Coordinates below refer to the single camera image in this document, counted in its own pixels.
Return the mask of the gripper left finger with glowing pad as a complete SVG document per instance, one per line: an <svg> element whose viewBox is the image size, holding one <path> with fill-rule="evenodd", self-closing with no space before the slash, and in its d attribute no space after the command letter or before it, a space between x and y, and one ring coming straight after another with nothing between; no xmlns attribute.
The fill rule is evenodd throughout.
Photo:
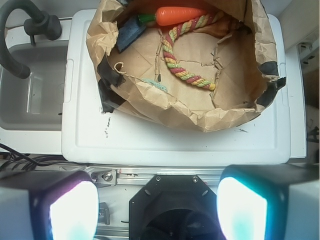
<svg viewBox="0 0 320 240"><path fill-rule="evenodd" d="M98 215L98 189L83 170L0 174L2 240L92 240Z"/></svg>

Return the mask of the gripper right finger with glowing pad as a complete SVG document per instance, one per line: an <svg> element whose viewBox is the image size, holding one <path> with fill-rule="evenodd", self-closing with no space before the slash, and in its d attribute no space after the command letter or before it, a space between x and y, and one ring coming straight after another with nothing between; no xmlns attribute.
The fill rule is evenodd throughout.
<svg viewBox="0 0 320 240"><path fill-rule="evenodd" d="M217 187L227 240L318 240L318 164L229 165Z"/></svg>

